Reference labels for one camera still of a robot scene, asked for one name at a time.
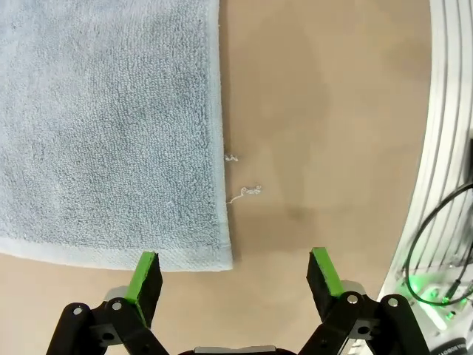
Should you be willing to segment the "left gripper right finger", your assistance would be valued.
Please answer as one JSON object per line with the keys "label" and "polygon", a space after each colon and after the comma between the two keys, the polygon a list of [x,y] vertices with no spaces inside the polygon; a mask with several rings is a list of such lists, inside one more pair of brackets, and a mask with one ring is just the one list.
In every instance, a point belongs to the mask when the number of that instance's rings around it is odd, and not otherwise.
{"label": "left gripper right finger", "polygon": [[300,354],[340,354],[350,339],[362,339],[373,354],[428,354],[407,299],[388,294],[380,301],[347,291],[325,248],[310,251],[307,282],[321,325]]}

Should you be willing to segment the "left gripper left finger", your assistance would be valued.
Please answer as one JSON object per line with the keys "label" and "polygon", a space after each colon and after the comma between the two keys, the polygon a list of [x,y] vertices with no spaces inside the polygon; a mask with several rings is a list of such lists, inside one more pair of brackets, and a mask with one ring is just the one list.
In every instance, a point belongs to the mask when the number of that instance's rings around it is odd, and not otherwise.
{"label": "left gripper left finger", "polygon": [[163,284],[158,254],[145,251],[123,297],[97,308],[73,302],[58,320],[48,354],[105,354],[123,345],[128,354],[167,354],[151,325]]}

